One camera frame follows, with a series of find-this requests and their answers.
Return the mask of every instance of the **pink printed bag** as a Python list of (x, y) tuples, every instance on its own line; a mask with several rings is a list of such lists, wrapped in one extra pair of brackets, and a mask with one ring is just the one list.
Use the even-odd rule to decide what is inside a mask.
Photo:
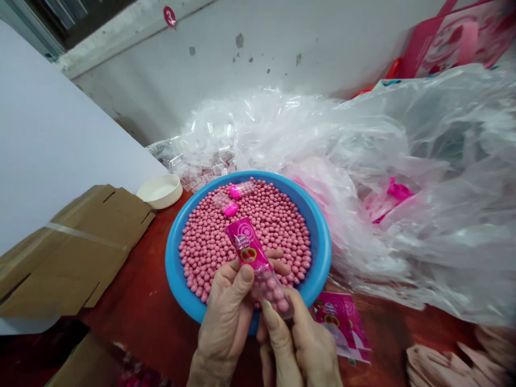
[(415, 27), (399, 78), (421, 78), (468, 63), (492, 67), (516, 36), (516, 2), (484, 0), (439, 14)]

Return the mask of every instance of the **pink tube cap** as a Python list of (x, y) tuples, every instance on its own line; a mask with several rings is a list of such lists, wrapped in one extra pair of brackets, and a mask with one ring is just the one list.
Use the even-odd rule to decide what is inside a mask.
[(232, 217), (238, 212), (238, 204), (237, 203), (230, 203), (228, 207), (224, 208), (224, 215), (229, 217)]
[(233, 199), (238, 199), (238, 198), (240, 198), (240, 196), (242, 196), (242, 194), (240, 193), (240, 190), (238, 189), (238, 187), (236, 185), (232, 185), (230, 187), (230, 194)]

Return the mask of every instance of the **blue plastic bowl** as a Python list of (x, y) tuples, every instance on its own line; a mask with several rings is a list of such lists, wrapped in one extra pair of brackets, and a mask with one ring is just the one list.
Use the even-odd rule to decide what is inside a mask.
[[(306, 273), (304, 281), (297, 286), (297, 290), (301, 293), (305, 304), (310, 306), (314, 303), (317, 296), (323, 290), (328, 277), (332, 260), (332, 246), (328, 225), (319, 206), (303, 188), (286, 177), (270, 172), (243, 171), (223, 176), (204, 186), (183, 206), (170, 229), (165, 252), (165, 268), (172, 293), (181, 305), (181, 308), (199, 324), (203, 322), (206, 305), (187, 287), (187, 279), (183, 275), (183, 266), (181, 265), (178, 250), (183, 236), (182, 230), (186, 227), (188, 215), (208, 195), (208, 192), (215, 190), (221, 185), (249, 181), (251, 176), (254, 176), (257, 180), (265, 179), (267, 183), (274, 183), (281, 192), (287, 194), (296, 203), (300, 213), (306, 220), (306, 226), (310, 230), (310, 241), (312, 242), (312, 267)], [(259, 312), (254, 313), (249, 335), (256, 334), (259, 316)]]

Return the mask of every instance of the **candy tube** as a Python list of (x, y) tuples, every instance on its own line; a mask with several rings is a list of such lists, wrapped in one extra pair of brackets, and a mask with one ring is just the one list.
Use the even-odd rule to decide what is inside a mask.
[(254, 269), (253, 296), (260, 302), (269, 300), (282, 319), (292, 318), (292, 304), (274, 274), (249, 218), (227, 226), (226, 234), (236, 249), (240, 265), (249, 264)]
[(230, 199), (223, 192), (216, 193), (212, 196), (213, 202), (219, 207), (225, 216), (232, 217), (238, 212), (238, 204)]
[(256, 186), (252, 181), (230, 186), (231, 197), (235, 200), (241, 198), (242, 196), (252, 194), (254, 191), (256, 191)]

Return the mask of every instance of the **clear plastic bag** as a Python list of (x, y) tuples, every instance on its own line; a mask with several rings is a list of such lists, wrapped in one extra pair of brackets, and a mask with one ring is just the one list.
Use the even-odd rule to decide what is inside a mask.
[[(471, 64), (347, 102), (270, 89), (206, 102), (171, 140), (181, 155), (172, 171), (197, 184), (237, 169), (283, 174), (324, 212), (342, 286), (509, 325), (515, 70)], [(379, 206), (385, 216), (373, 224), (371, 198), (384, 204), (392, 177), (414, 195)]]

